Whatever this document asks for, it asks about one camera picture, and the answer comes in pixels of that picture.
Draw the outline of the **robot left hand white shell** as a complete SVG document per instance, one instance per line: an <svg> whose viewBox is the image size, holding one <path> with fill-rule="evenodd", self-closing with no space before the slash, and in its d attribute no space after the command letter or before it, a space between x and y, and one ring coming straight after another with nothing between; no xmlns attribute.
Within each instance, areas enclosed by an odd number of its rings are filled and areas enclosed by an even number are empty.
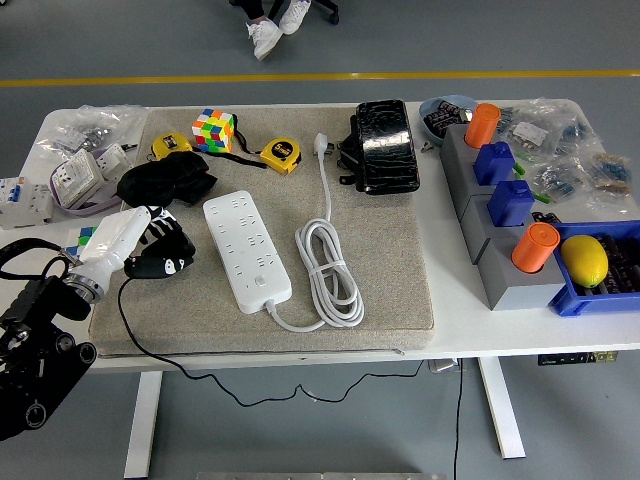
<svg viewBox="0 0 640 480"><path fill-rule="evenodd" d="M106 216L65 283L90 304L102 300L113 273L133 279L168 278L194 262L196 249L163 207L140 206Z"/></svg>

